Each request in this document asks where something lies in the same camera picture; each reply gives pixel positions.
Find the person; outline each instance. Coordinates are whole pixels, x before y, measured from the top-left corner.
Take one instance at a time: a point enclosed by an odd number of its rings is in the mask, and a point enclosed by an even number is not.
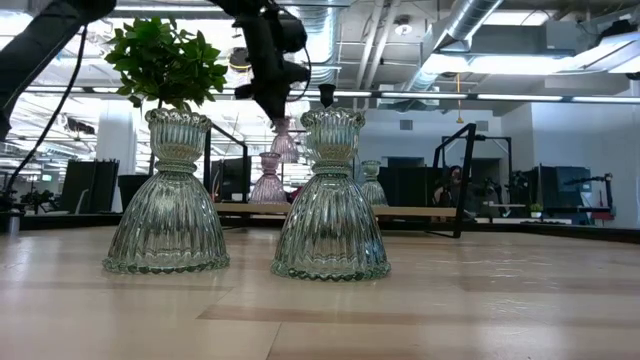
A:
[[[447,176],[433,195],[434,204],[440,207],[455,207],[458,204],[461,183],[462,168],[457,165],[450,167]]]

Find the vase base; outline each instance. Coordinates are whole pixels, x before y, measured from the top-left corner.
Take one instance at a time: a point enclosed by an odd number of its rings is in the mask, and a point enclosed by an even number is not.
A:
[[[375,280],[381,279],[391,272],[391,265],[381,264],[372,267],[366,271],[344,271],[344,272],[332,272],[332,273],[318,273],[309,272],[306,270],[300,270],[293,268],[285,263],[274,260],[271,264],[271,272],[275,275],[298,279],[298,280],[320,280],[320,281],[362,281],[362,280]]]
[[[102,261],[102,266],[109,272],[119,274],[171,274],[174,272],[181,274],[183,272],[193,273],[229,267],[229,256],[197,265],[184,266],[138,266],[106,258]]]

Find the light wood tabletop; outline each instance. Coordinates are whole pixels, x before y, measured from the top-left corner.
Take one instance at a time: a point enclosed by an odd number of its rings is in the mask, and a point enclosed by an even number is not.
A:
[[[284,279],[279,232],[225,232],[231,267],[104,272],[115,228],[0,238],[0,359],[640,359],[640,247],[384,233],[388,278]]]

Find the pink glass vase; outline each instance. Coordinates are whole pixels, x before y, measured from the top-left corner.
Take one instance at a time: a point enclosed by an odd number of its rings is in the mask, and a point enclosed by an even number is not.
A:
[[[280,154],[281,163],[297,163],[300,159],[298,153],[298,147],[291,135],[289,135],[289,122],[290,118],[274,120],[276,126],[276,137],[271,143],[271,152]]]
[[[262,177],[256,182],[251,193],[251,204],[287,204],[287,194],[276,175],[280,163],[280,154],[266,152],[260,154],[262,159]]]

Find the clear glass vase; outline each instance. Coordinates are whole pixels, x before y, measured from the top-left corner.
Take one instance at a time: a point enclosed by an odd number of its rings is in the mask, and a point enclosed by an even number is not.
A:
[[[365,183],[360,187],[364,198],[369,201],[371,206],[389,206],[387,197],[384,194],[382,185],[378,182],[378,174],[380,174],[380,161],[369,160],[363,161],[362,172],[365,176]]]
[[[271,143],[271,152],[280,154],[280,162],[285,164],[297,163],[300,159],[296,142],[289,135],[289,123],[291,118],[274,120],[276,137]]]
[[[220,220],[193,176],[211,120],[164,109],[149,111],[146,120],[158,173],[131,200],[103,261],[105,269],[169,274],[228,266]]]
[[[280,154],[266,152],[260,154],[262,161],[262,177],[256,182],[251,193],[251,204],[288,204],[287,194],[282,182],[276,175],[280,163]]]
[[[391,267],[373,210],[349,176],[364,117],[346,109],[302,116],[315,176],[287,216],[271,271],[310,280],[357,281]]]

